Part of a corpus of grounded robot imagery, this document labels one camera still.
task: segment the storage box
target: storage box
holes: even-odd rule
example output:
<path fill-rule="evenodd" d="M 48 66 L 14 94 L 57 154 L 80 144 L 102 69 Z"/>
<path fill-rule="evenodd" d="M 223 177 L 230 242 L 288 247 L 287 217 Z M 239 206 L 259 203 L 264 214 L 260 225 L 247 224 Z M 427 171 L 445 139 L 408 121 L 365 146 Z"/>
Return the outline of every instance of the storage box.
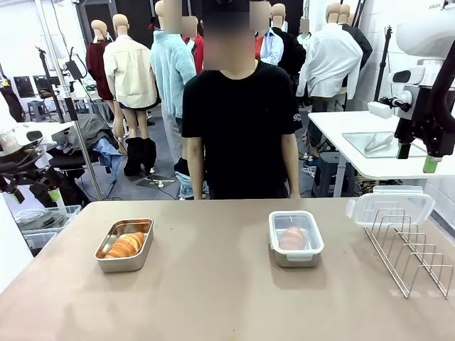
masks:
<path fill-rule="evenodd" d="M 16 223 L 22 222 L 19 227 L 22 234 L 35 234 L 40 232 L 60 233 L 80 212 L 80 205 L 65 207 L 46 207 L 42 209 L 22 210 L 14 215 Z M 53 219 L 53 222 L 45 227 L 41 226 L 45 221 Z"/>
<path fill-rule="evenodd" d="M 57 232 L 38 232 L 24 235 L 23 238 L 26 240 L 32 255 L 36 256 L 56 235 Z"/>
<path fill-rule="evenodd" d="M 138 254 L 133 257 L 105 259 L 107 252 L 122 234 L 144 233 L 144 245 Z M 120 220 L 112 225 L 95 252 L 95 259 L 104 272 L 125 272 L 139 270 L 145 263 L 149 253 L 151 241 L 154 238 L 153 221 L 151 219 Z"/>
<path fill-rule="evenodd" d="M 283 250 L 279 240 L 289 228 L 296 227 L 304 235 L 300 250 Z M 269 243 L 279 266 L 285 268 L 312 267 L 321 260 L 324 243 L 313 215 L 307 211 L 276 211 L 269 215 Z"/>

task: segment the white table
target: white table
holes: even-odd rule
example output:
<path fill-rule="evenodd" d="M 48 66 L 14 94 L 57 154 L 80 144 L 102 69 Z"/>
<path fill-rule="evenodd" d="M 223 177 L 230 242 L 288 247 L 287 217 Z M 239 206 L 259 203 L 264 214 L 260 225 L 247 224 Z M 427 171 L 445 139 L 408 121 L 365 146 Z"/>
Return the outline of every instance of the white table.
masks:
<path fill-rule="evenodd" d="M 395 131 L 398 117 L 382 119 L 370 112 L 314 112 L 310 120 L 322 134 L 340 151 L 341 157 L 336 174 L 334 197 L 341 196 L 346 161 L 365 178 L 373 180 L 428 179 L 442 176 L 455 176 L 455 156 L 445 156 L 438 163 L 435 173 L 424 173 L 425 158 L 366 158 L 344 137 L 344 133 Z M 421 141 L 415 144 L 426 150 Z"/>

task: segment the black t-shirt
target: black t-shirt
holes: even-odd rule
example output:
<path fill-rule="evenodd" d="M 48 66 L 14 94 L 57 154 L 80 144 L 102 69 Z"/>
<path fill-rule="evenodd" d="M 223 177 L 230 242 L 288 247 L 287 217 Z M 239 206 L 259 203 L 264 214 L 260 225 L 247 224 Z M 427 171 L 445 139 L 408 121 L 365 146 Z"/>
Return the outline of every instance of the black t-shirt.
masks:
<path fill-rule="evenodd" d="M 282 191 L 282 135 L 293 133 L 291 86 L 280 67 L 259 61 L 243 80 L 205 71 L 185 86 L 182 136 L 202 138 L 206 179 L 217 199 L 268 198 Z"/>

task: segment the metal pole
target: metal pole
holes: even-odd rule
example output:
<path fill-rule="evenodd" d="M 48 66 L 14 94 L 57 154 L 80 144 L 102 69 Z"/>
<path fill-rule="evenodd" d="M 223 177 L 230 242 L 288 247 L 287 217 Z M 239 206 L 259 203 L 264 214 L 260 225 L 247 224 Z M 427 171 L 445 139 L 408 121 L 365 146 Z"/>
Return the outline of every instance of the metal pole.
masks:
<path fill-rule="evenodd" d="M 60 70 L 60 66 L 58 64 L 57 55 L 55 54 L 54 46 L 52 44 L 52 40 L 50 39 L 49 27 L 46 22 L 46 16 L 44 15 L 43 5 L 41 0 L 35 0 L 36 8 L 38 9 L 38 14 L 40 16 L 41 25 L 44 31 L 44 37 L 49 47 L 50 56 L 52 57 L 52 61 L 55 65 L 55 71 L 57 72 L 58 79 L 60 80 L 60 97 L 65 99 L 66 107 L 68 108 L 68 113 L 70 114 L 71 121 L 74 123 L 74 128 L 76 130 L 77 139 L 79 140 L 80 149 L 84 156 L 85 164 L 87 165 L 88 173 L 90 174 L 90 178 L 92 179 L 93 188 L 95 189 L 95 193 L 98 200 L 102 200 L 102 193 L 101 188 L 95 178 L 95 171 L 93 170 L 92 162 L 90 161 L 90 156 L 85 145 L 84 136 L 80 130 L 79 121 L 77 118 L 76 111 L 74 109 L 73 99 L 70 96 L 69 87 L 65 85 L 65 80 L 63 79 L 62 71 Z"/>
<path fill-rule="evenodd" d="M 60 66 L 58 64 L 57 55 L 55 54 L 54 46 L 52 45 L 52 39 L 50 38 L 48 22 L 46 21 L 46 16 L 44 15 L 43 4 L 41 0 L 35 0 L 36 9 L 38 9 L 38 15 L 40 16 L 41 25 L 44 31 L 44 38 L 45 41 L 48 43 L 50 57 L 55 66 L 55 71 L 57 72 L 58 80 L 60 81 L 61 85 L 65 85 L 65 80 L 63 79 L 62 70 L 60 70 Z"/>

